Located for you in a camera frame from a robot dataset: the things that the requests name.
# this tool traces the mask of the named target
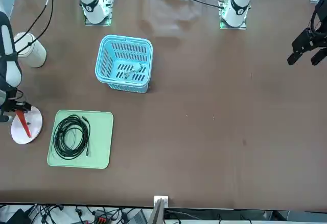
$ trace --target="blue plastic basket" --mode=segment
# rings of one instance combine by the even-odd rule
[[[96,76],[112,89],[145,93],[151,78],[152,59],[153,47],[149,40],[107,35],[100,43]]]

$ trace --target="red marker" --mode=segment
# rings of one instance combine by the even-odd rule
[[[29,130],[29,127],[27,126],[27,123],[26,123],[26,120],[25,120],[25,116],[24,116],[24,113],[23,111],[20,111],[20,110],[16,110],[16,114],[21,122],[21,125],[22,127],[24,128],[27,136],[29,138],[31,138],[31,133],[30,133],[30,130]]]

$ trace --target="light green tray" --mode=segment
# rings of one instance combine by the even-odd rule
[[[86,156],[86,150],[84,150],[79,157],[72,160],[64,160],[59,157],[56,150],[53,148],[53,133],[57,124],[72,114],[76,114],[80,117],[84,116],[91,125],[89,153],[88,156]],[[55,123],[52,130],[47,158],[48,165],[105,169],[108,166],[110,159],[112,127],[113,115],[110,112],[59,110],[56,114]],[[67,144],[70,142],[73,144],[74,136],[76,136],[75,144],[77,145],[81,139],[81,133],[79,132],[68,134],[65,142]]]

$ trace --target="white disc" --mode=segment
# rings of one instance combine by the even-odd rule
[[[24,114],[26,123],[31,133],[31,138],[27,136],[18,116],[16,115],[11,124],[11,137],[18,144],[27,144],[33,141],[42,128],[42,115],[36,107]]]

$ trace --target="brown table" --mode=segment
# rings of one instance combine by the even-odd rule
[[[44,1],[16,0],[15,33]],[[286,61],[309,0],[252,0],[246,31],[220,30],[216,8],[188,0],[116,0],[111,27],[85,27],[77,5],[55,0],[45,65],[22,65],[19,88],[44,124],[28,145],[1,125],[0,201],[152,206],[168,195],[174,207],[326,210],[327,62],[313,67],[312,53]],[[152,42],[148,93],[97,80],[107,34]],[[48,166],[59,109],[114,114],[107,169]]]

